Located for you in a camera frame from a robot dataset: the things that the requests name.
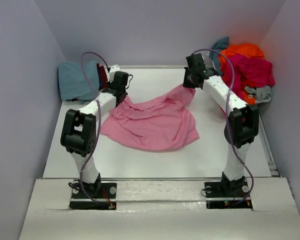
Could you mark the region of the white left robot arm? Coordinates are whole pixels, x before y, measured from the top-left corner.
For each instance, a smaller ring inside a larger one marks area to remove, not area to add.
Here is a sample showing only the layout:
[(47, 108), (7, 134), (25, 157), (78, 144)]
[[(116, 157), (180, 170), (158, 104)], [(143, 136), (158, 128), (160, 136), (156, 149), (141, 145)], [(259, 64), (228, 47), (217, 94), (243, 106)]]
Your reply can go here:
[(60, 143), (73, 158), (78, 173), (78, 186), (71, 186), (93, 199), (101, 191), (101, 175), (95, 166), (93, 152), (96, 149), (102, 116), (118, 107), (128, 95), (132, 74), (113, 71), (98, 96), (86, 106), (69, 109), (64, 118)]

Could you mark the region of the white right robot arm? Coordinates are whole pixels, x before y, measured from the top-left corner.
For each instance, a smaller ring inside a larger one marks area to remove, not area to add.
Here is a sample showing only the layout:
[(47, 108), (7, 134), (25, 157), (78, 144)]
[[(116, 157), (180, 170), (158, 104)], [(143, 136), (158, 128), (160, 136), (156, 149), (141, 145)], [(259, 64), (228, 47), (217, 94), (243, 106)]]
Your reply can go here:
[(203, 196), (209, 199), (232, 198), (235, 204), (239, 204), (238, 198), (246, 201), (253, 189), (245, 178), (245, 173), (251, 173), (246, 158), (259, 133), (259, 108), (256, 104), (249, 105), (234, 93), (233, 67), (230, 68), (230, 85), (226, 85), (213, 67), (206, 67), (200, 50), (187, 56), (186, 62), (183, 87), (205, 91), (224, 111), (226, 119), (224, 137), (228, 142), (228, 154), (225, 169), (219, 182), (205, 183)]

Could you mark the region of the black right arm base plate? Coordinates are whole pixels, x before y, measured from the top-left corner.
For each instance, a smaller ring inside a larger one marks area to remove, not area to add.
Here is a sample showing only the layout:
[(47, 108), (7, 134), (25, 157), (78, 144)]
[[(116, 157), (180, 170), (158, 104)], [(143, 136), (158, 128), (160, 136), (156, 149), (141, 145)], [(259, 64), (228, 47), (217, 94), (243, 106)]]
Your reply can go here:
[(251, 197), (247, 196), (249, 186), (246, 181), (232, 190), (222, 190), (220, 181), (208, 181), (200, 194), (206, 199), (208, 210), (253, 209)]

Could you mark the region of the pink t shirt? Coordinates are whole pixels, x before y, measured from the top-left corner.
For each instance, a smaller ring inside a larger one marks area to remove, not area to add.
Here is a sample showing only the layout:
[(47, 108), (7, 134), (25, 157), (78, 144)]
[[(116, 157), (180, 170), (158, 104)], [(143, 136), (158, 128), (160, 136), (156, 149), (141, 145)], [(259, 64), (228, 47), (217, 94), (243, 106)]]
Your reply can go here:
[(134, 103), (129, 97), (110, 111), (100, 133), (129, 148), (164, 152), (199, 139), (195, 118), (186, 108), (195, 89), (178, 85), (166, 94)]

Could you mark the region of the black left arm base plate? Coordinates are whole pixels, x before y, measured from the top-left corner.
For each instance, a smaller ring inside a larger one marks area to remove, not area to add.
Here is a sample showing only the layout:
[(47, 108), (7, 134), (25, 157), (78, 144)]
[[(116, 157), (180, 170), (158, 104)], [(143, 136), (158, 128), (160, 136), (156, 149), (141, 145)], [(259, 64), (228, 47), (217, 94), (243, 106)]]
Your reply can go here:
[(88, 185), (84, 186), (86, 193), (94, 200), (91, 200), (82, 191), (78, 179), (69, 182), (68, 185), (71, 188), (71, 196), (68, 205), (71, 210), (114, 211), (117, 209), (116, 182), (102, 182), (99, 190), (93, 190)]

